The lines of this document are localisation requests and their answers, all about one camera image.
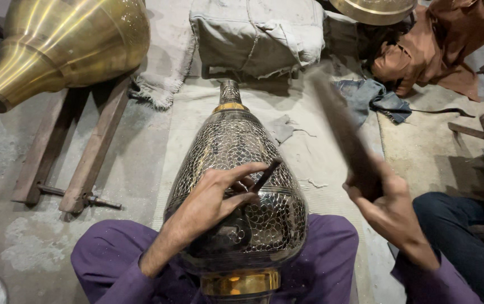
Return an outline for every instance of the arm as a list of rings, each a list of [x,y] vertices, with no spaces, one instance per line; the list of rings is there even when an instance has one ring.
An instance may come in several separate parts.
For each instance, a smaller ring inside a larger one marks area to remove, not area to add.
[[[383,160],[373,157],[383,185],[384,196],[374,203],[351,186],[343,185],[350,199],[377,233],[400,249],[392,275],[404,286],[414,303],[481,303],[454,266],[432,250],[413,209],[409,187]]]
[[[248,163],[232,170],[208,169],[178,210],[165,222],[150,248],[133,262],[96,304],[150,303],[162,270],[172,257],[217,225],[236,207],[258,197],[246,190],[254,184],[247,175],[267,168],[263,163]],[[239,193],[224,200],[227,188]]]

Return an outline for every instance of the brass bowl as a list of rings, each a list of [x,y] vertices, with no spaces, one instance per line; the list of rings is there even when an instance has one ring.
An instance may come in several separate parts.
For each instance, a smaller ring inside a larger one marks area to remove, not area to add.
[[[330,0],[345,16],[371,25],[390,25],[405,19],[416,0]]]

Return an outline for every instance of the brass vase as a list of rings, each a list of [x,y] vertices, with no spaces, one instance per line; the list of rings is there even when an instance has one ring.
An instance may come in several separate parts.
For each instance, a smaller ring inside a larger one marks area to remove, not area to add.
[[[150,45],[143,0],[13,0],[0,44],[0,113],[45,91],[112,79]]]
[[[173,183],[164,221],[184,202],[209,168],[232,169],[280,156],[261,122],[240,100],[238,85],[221,85],[220,104],[204,122]],[[252,174],[257,181],[262,173]],[[227,190],[225,196],[233,195]],[[281,284],[279,267],[306,241],[307,208],[297,179],[285,163],[259,191],[258,204],[237,208],[180,254],[197,274],[202,293],[216,303],[268,303]]]

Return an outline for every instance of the gold band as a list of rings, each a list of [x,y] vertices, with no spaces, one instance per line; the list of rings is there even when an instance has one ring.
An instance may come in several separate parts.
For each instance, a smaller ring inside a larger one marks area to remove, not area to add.
[[[280,275],[277,269],[253,269],[220,275],[205,274],[201,277],[201,289],[205,295],[241,295],[268,292],[278,289]]]
[[[225,102],[217,106],[212,113],[216,113],[219,110],[225,110],[225,109],[240,109],[240,110],[246,110],[249,111],[247,107],[245,107],[243,104],[238,103],[238,102]]]

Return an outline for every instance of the brown cloth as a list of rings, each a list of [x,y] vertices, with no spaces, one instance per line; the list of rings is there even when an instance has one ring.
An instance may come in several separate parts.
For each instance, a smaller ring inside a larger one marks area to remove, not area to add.
[[[415,9],[417,22],[396,44],[384,42],[372,72],[381,81],[399,81],[406,95],[417,82],[436,83],[478,98],[478,77],[463,62],[484,45],[484,0],[434,0]]]

